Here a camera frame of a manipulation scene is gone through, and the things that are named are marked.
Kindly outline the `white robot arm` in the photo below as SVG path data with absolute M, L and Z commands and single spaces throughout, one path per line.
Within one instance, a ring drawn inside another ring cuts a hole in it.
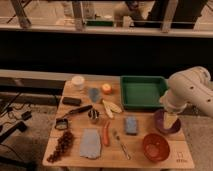
M 188 103 L 213 118 L 213 90 L 210 82 L 209 71 L 201 66 L 172 74 L 167 80 L 168 90 L 160 98 L 165 110 L 163 127 L 171 128 Z

